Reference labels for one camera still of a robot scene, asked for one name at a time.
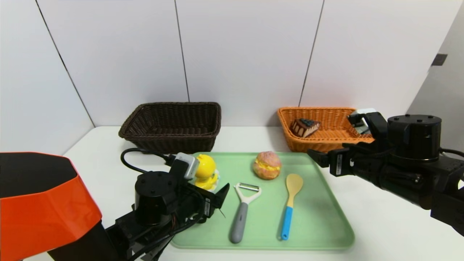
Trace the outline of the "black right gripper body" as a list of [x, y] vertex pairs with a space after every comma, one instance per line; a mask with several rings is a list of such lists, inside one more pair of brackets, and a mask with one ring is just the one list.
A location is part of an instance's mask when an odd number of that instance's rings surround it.
[[363, 147], [346, 147], [328, 152], [330, 174], [335, 177], [353, 175], [381, 187], [379, 152]]

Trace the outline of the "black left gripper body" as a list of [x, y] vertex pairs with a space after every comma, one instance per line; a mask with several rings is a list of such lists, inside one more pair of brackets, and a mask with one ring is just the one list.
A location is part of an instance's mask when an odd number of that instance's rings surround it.
[[193, 221], [197, 215], [202, 215], [198, 223], [205, 223], [214, 212], [214, 196], [214, 193], [195, 185], [184, 186], [180, 197], [180, 219], [185, 222]]

